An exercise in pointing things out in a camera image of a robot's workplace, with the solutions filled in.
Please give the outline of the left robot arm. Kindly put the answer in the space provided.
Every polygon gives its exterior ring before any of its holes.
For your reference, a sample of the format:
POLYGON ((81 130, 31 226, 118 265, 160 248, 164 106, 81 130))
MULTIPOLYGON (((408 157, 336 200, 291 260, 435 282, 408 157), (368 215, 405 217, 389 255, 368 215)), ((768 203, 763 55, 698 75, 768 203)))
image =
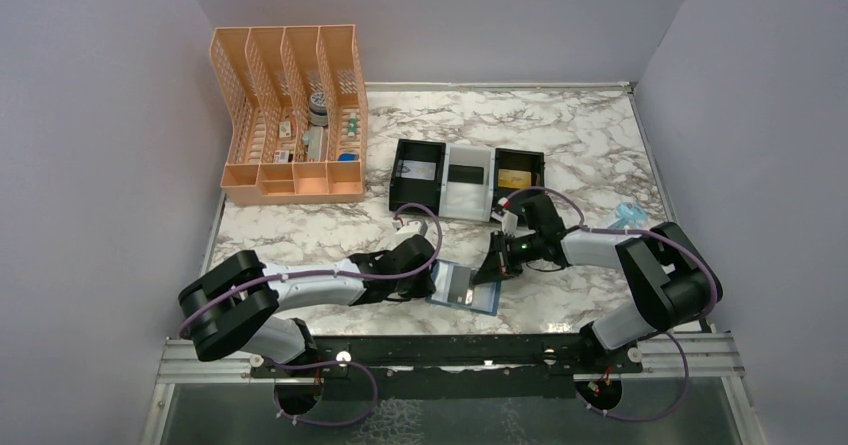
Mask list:
POLYGON ((202 362, 243 351, 302 375, 319 361, 319 348, 303 320, 279 319, 277 313, 427 297, 435 290, 431 270, 440 250, 413 233, 392 249, 332 264, 276 266, 272 273, 255 251, 240 251, 180 292, 184 321, 178 335, 192 341, 202 362))

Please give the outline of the blue card holder wallet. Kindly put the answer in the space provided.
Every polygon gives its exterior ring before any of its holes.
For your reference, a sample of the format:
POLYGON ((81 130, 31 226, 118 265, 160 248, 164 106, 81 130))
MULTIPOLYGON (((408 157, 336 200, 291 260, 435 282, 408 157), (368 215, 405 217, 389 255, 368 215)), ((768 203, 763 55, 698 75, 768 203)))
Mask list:
POLYGON ((465 310, 488 316, 497 314, 501 282, 474 285, 477 270, 455 262, 437 260, 431 271, 435 291, 426 298, 433 305, 465 310))

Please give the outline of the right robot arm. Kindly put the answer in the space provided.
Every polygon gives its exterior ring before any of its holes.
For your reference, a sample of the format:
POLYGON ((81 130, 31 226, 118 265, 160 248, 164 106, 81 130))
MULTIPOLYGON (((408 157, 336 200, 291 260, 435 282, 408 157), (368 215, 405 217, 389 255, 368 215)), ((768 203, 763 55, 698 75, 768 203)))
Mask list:
POLYGON ((629 301, 579 331, 577 358, 585 369, 604 370, 623 347, 699 320, 720 301, 719 279, 678 224, 663 222, 648 230, 582 223, 568 227, 546 189, 534 187, 532 192, 520 203, 530 230, 523 236, 510 228, 510 197, 498 202, 495 211, 502 228, 491 234, 488 253, 472 283, 518 277, 525 264, 538 260, 557 270, 585 265, 621 272, 629 301))

